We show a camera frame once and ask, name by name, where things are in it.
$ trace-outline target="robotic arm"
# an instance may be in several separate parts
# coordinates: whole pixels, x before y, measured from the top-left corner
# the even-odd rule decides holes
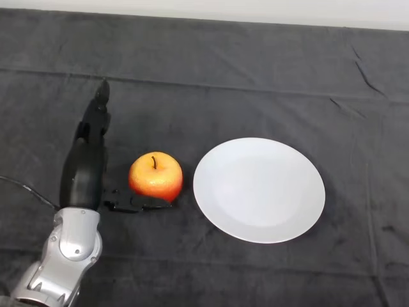
[[[103,193],[107,153],[104,134],[109,127],[109,84],[103,80],[78,125],[61,178],[61,210],[44,244],[42,259],[26,271],[12,292],[34,306],[73,306],[84,273],[102,252],[96,211]]]

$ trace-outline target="apple stem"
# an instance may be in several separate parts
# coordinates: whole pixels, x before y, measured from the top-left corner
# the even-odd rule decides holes
[[[155,157],[152,156],[152,159],[153,159],[153,168],[156,169],[156,160],[155,160]]]

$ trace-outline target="silver robot arm segment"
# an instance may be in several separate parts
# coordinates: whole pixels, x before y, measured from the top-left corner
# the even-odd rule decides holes
[[[12,297],[47,307],[73,306],[84,273],[102,252],[96,227],[100,215],[90,209],[68,207],[54,217],[42,259],[26,271]]]

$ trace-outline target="white wall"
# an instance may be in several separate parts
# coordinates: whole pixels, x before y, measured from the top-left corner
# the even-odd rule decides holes
[[[409,30],[409,0],[0,0],[0,7]]]

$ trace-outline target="dark gray cloth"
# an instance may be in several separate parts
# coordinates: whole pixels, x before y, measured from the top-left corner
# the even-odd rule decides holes
[[[57,201],[104,76],[107,178],[160,150],[185,185],[174,210],[100,210],[104,251],[79,306],[409,306],[408,50],[405,32],[1,10],[0,173]],[[252,244],[202,215],[197,163],[242,137],[293,146],[321,173],[325,208],[303,236]],[[0,195],[6,291],[53,212],[6,183]]]

